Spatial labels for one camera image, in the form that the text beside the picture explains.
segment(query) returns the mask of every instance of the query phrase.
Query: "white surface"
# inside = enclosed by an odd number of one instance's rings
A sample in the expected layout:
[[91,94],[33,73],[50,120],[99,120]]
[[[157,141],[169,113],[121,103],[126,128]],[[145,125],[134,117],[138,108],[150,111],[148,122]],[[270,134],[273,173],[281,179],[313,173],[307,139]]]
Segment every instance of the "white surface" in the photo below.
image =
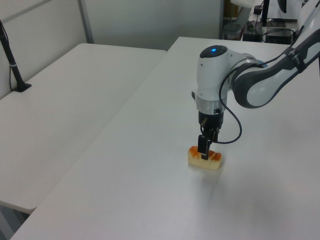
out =
[[[191,97],[211,45],[269,60],[282,45],[179,38],[12,240],[314,240],[320,234],[318,61],[243,125],[218,171],[188,165],[200,127]],[[238,134],[225,114],[220,140]]]
[[254,2],[255,0],[231,0],[231,3],[248,9],[251,9],[253,7]]
[[0,101],[0,204],[30,213],[165,52],[80,44]]
[[[28,1],[19,2],[23,7]],[[10,6],[17,4],[17,0],[8,3]],[[3,25],[24,81],[78,44],[86,43],[78,0],[51,0]],[[11,77],[12,86],[15,86],[15,77],[13,74]],[[0,99],[9,92],[9,63],[0,45]]]
[[93,41],[168,50],[179,36],[218,39],[222,0],[82,0]]

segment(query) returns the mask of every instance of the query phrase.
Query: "gray wall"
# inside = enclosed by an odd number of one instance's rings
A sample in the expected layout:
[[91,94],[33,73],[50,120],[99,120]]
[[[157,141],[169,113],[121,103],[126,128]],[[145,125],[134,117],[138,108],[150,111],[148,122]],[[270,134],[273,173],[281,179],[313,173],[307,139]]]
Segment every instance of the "gray wall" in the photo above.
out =
[[95,44],[168,50],[179,36],[218,39],[223,0],[81,0]]
[[[24,81],[87,42],[78,0],[0,0],[0,8],[0,19]],[[13,76],[11,82],[16,85]],[[0,99],[9,93],[9,63],[1,45]]]

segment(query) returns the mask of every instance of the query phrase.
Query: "food item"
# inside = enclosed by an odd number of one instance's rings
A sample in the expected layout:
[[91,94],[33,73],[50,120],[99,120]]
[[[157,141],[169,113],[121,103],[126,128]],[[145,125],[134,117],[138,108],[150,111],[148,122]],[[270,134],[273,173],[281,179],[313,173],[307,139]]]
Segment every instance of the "food item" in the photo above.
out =
[[189,163],[204,169],[217,170],[220,166],[221,159],[221,153],[211,150],[209,150],[208,160],[202,159],[197,146],[190,147],[188,151]]

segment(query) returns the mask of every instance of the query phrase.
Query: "white chair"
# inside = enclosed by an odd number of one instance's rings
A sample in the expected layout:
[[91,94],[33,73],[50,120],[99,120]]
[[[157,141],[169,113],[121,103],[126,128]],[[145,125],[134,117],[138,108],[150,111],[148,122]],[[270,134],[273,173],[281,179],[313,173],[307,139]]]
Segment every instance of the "white chair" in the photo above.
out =
[[255,0],[231,0],[232,4],[248,9],[251,9],[253,7],[254,2]]

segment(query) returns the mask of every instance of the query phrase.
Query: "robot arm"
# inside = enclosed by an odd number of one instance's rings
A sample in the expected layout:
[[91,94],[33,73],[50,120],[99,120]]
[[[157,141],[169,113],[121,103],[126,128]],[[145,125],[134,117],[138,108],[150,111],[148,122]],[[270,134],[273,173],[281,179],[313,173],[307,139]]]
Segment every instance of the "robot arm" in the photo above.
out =
[[[253,56],[231,51],[225,46],[211,46],[202,51],[197,66],[198,89],[192,96],[199,111],[202,134],[198,137],[198,152],[203,159],[208,159],[210,144],[219,143],[228,91],[233,91],[241,106],[260,108],[320,56],[319,3],[318,0],[307,3],[316,6],[306,20],[312,21],[302,27],[304,29],[294,45],[285,49],[267,67],[261,67]],[[234,73],[223,83],[232,70]]]

